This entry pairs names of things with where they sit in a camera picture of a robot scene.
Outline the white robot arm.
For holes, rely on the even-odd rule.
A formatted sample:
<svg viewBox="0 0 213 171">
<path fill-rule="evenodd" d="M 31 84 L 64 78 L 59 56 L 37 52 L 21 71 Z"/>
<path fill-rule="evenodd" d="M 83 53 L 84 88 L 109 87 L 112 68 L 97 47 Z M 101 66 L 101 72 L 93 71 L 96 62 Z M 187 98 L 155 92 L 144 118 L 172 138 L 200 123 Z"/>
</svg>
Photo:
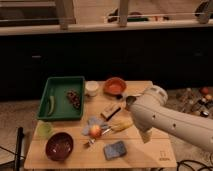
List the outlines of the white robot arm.
<svg viewBox="0 0 213 171">
<path fill-rule="evenodd" d="M 157 85 L 139 97 L 127 97 L 126 107 L 141 136 L 156 128 L 213 153 L 213 120 L 166 108 L 167 100 L 167 92 Z"/>
</svg>

